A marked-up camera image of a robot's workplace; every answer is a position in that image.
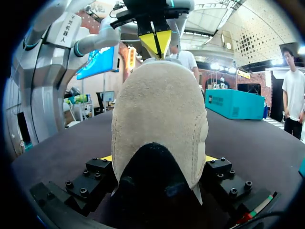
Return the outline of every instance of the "blue screen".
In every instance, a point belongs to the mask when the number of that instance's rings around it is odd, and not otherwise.
[[[113,69],[114,46],[89,53],[88,64],[77,72],[77,80]]]

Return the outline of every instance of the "turquoise box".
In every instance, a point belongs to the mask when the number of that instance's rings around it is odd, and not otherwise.
[[[209,89],[205,107],[229,119],[262,120],[264,97],[233,89]]]

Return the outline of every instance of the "brick wall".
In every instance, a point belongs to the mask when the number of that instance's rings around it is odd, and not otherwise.
[[[266,98],[266,103],[271,107],[272,88],[266,86],[265,73],[253,73],[250,79],[238,78],[237,83],[258,83],[261,85],[261,96]]]
[[[202,75],[202,81],[200,84],[203,88],[205,88],[206,81],[208,78],[210,79],[212,76],[212,79],[216,81],[216,73],[214,71],[199,69],[200,74]],[[236,89],[236,81],[235,81],[235,75],[225,74],[225,73],[217,73],[217,79],[220,80],[220,78],[223,77],[224,80],[230,85],[229,88]],[[239,83],[258,83],[261,86],[261,96],[266,98],[266,103],[269,107],[271,107],[272,104],[272,89],[270,87],[266,86],[266,78],[265,73],[253,73],[251,74],[250,79],[245,79],[238,77],[237,84]]]
[[[216,78],[220,80],[221,77],[224,78],[224,81],[227,82],[230,86],[229,88],[236,89],[236,82],[235,82],[235,76],[225,74],[225,73],[216,73],[214,71],[199,69],[199,73],[202,75],[202,81],[200,84],[202,85],[202,88],[205,89],[205,84],[208,79],[213,79],[216,81]]]

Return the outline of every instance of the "monitor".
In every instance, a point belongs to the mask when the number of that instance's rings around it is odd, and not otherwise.
[[[104,94],[104,92],[100,92],[101,98],[104,101],[103,94]],[[113,102],[114,101],[114,91],[105,92],[105,101],[106,102]]]
[[[118,66],[119,45],[94,50],[89,53],[88,63],[77,73],[77,80],[101,74],[109,71],[116,71]]]

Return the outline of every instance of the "window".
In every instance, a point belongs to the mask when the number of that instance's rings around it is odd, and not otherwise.
[[[261,85],[258,83],[239,83],[237,85],[237,90],[261,95]]]

